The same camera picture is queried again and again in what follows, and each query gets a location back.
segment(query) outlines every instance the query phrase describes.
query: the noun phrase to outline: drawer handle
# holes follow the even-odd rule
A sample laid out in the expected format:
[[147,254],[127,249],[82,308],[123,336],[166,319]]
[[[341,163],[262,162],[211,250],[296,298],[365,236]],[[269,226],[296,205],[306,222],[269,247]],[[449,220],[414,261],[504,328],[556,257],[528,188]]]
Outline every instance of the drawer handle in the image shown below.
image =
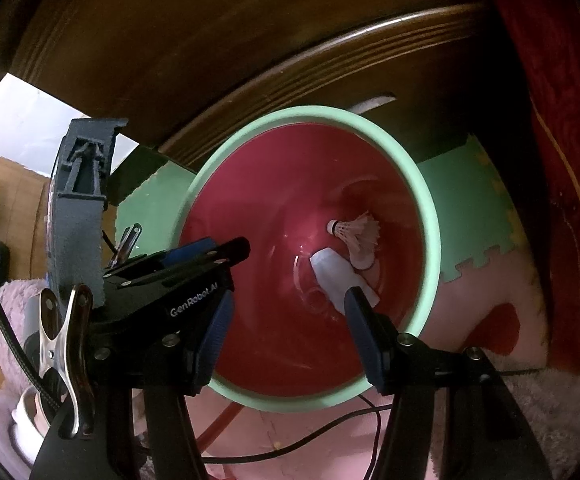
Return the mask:
[[379,94],[374,97],[370,97],[364,101],[357,103],[356,105],[350,106],[347,111],[353,114],[361,115],[379,106],[386,105],[392,101],[396,101],[396,96],[392,92],[385,92],[384,94]]

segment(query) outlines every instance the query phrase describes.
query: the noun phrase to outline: metal bolt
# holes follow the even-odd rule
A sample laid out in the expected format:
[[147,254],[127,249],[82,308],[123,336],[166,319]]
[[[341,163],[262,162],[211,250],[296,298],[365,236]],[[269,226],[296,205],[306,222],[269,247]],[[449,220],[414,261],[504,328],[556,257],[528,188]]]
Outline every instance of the metal bolt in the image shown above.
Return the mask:
[[481,348],[477,348],[475,346],[471,346],[470,348],[468,348],[465,351],[465,353],[473,361],[479,361],[481,359],[481,357],[483,357],[483,352],[481,351]]
[[181,339],[179,339],[179,336],[177,334],[164,335],[163,339],[161,340],[163,346],[168,347],[176,346],[177,344],[179,344],[179,341],[181,341]]
[[401,332],[397,335],[397,343],[402,346],[412,346],[414,344],[415,338],[412,334],[408,334],[406,332]]
[[105,361],[108,357],[110,357],[110,348],[102,346],[96,352],[94,352],[94,359],[97,361]]

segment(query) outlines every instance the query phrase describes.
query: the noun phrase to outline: green foam mat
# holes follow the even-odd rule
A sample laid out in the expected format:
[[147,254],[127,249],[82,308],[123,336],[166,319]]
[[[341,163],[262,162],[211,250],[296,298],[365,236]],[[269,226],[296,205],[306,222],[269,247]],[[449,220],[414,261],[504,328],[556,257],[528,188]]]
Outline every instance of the green foam mat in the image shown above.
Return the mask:
[[[456,266],[467,260],[475,267],[486,265],[489,248],[498,246],[505,253],[515,247],[515,240],[521,243],[522,228],[512,200],[476,137],[468,136],[463,146],[418,166],[439,218],[444,281],[460,277]],[[133,255],[169,249],[194,176],[168,162],[119,204],[118,237],[135,222],[144,228]]]

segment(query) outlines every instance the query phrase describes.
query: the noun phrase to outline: shuttlecock feather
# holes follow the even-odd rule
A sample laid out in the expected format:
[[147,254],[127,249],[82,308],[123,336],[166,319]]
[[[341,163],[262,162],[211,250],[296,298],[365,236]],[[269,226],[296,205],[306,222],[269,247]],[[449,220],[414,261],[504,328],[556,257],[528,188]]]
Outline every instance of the shuttlecock feather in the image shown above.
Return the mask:
[[355,269],[372,267],[379,240],[379,223],[367,211],[350,222],[330,220],[327,232],[345,242],[350,251],[350,263]]

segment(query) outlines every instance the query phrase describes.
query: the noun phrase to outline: green rim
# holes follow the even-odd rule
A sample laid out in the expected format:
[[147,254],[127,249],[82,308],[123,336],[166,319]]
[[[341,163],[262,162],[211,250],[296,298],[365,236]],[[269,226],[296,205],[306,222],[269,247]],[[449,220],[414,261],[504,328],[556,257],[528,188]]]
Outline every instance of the green rim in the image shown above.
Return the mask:
[[[394,163],[410,187],[419,208],[425,246],[425,263],[423,264],[423,280],[419,290],[419,297],[409,320],[403,328],[403,332],[416,336],[420,335],[435,299],[441,267],[441,235],[439,233],[435,204],[419,168],[407,155],[403,147],[385,130],[352,112],[327,106],[297,106],[278,110],[241,128],[214,152],[192,181],[181,206],[179,224],[172,232],[171,247],[179,245],[179,237],[185,218],[187,218],[201,189],[212,173],[231,153],[245,142],[272,128],[306,122],[331,124],[371,142]],[[335,406],[352,399],[369,389],[371,384],[364,376],[360,376],[338,388],[313,396],[273,397],[244,390],[215,374],[210,382],[210,387],[234,402],[257,410],[265,412],[306,412]]]

